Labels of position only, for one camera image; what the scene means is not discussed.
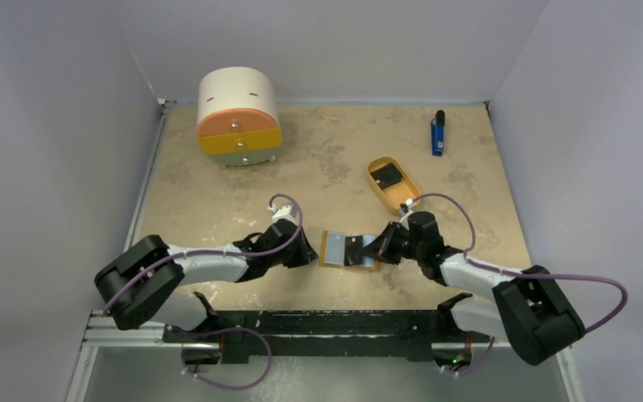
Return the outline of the orange leather card holder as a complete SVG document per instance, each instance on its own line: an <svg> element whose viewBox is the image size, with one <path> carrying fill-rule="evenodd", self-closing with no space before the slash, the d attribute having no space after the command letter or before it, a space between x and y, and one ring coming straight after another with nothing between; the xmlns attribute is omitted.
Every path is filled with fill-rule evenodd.
<svg viewBox="0 0 643 402"><path fill-rule="evenodd" d="M376 261L376 265L374 266L374 268L370 269L344 265L345 240L350 235L357 234L344 234L341 232L329 230L323 231L319 255L319 266L333 268L356 268L366 271L377 271L380 268L380 263L378 261Z"/></svg>

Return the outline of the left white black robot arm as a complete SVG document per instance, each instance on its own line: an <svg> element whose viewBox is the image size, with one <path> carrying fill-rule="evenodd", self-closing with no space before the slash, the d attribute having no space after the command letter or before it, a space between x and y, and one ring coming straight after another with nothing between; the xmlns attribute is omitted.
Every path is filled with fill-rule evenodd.
<svg viewBox="0 0 643 402"><path fill-rule="evenodd" d="M201 296L178 296L179 287L225 281L242 283L264 276L275 266L310 265L318 254L304 229L278 219L264 232L217 247L188 249L169 245L158 234L139 240L94 278L105 308L122 331L145 322L172 324L197 343L216 331L213 308Z"/></svg>

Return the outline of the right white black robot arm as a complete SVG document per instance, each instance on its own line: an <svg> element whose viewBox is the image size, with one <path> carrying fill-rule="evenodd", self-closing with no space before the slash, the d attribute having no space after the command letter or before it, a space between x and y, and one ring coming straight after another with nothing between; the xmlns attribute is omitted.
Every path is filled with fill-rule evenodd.
<svg viewBox="0 0 643 402"><path fill-rule="evenodd" d="M525 363L536 366L583 338L583 320L548 271L521 271L471 260L447 245L434 215L415 212L390 222L360 255L397 265L418 264L423 275L462 293L438 306L439 335L455 341L477 332L507 342Z"/></svg>

